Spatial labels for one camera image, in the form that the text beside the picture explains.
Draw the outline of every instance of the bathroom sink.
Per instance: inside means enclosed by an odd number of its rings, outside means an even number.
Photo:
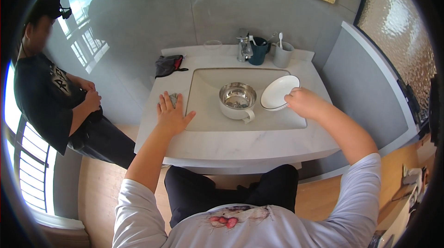
[[[264,89],[275,79],[289,75],[287,70],[261,68],[205,68],[196,69],[191,81],[186,113],[197,114],[189,123],[188,131],[258,131],[305,129],[307,120],[297,115],[290,108],[279,111],[267,111],[260,103]],[[242,120],[233,120],[219,109],[219,90],[228,83],[246,83],[257,93],[254,107],[256,118],[245,124]]]

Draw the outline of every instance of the bathroom vanity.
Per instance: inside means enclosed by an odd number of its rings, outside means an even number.
[[[155,80],[143,110],[135,152],[157,123],[156,104],[164,91],[183,94],[184,114],[197,112],[186,130],[171,141],[164,164],[184,166],[199,173],[262,173],[282,164],[326,157],[339,150],[315,121],[301,118],[289,108],[266,111],[259,102],[269,83],[288,74],[297,76],[301,86],[331,102],[311,62],[314,52],[295,50],[286,69],[275,67],[271,54],[259,66],[238,62],[237,45],[216,49],[178,47],[163,49],[162,54],[184,55],[181,68],[189,70]],[[258,94],[256,119],[248,124],[220,112],[219,89],[231,82],[246,83]]]

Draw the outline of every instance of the wooden floor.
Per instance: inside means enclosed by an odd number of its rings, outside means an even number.
[[[138,127],[118,126],[133,140]],[[398,149],[382,158],[382,185],[380,208],[383,208],[401,186],[402,164],[408,168],[418,167],[417,146]],[[171,211],[168,195],[163,183],[167,168],[160,174],[155,193],[157,206],[165,220],[165,230],[170,232]],[[114,164],[84,157],[79,180],[79,219],[84,223],[93,248],[111,247],[114,234],[114,208],[117,205],[125,169]],[[257,175],[209,176],[219,188],[234,188],[237,184],[248,186],[258,181]],[[295,212],[309,220],[323,220],[336,205],[339,196],[341,176],[298,185]]]

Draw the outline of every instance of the marble countertop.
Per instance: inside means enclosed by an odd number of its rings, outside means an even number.
[[[139,151],[157,123],[156,104],[160,94],[164,91],[170,94],[182,93],[185,113],[195,69],[212,67],[278,69],[273,65],[271,55],[267,55],[260,66],[238,62],[237,45],[223,45],[215,50],[208,50],[204,46],[179,47],[164,49],[162,54],[164,56],[186,55],[181,68],[188,68],[189,71],[174,72],[167,77],[155,80],[143,110],[135,152]],[[300,79],[301,86],[331,102],[311,62],[313,55],[314,53],[310,51],[295,50],[286,70]],[[235,132],[185,130],[172,140],[164,163],[195,167],[236,167],[272,160],[278,164],[284,164],[329,156],[338,150],[336,142],[318,123],[307,120],[305,129]]]

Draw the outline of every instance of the dark green cup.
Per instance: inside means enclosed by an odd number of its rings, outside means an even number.
[[[252,65],[261,65],[264,63],[265,55],[268,54],[271,48],[271,43],[261,37],[253,37],[257,46],[250,41],[251,49],[253,51],[253,56],[248,59],[248,62]]]

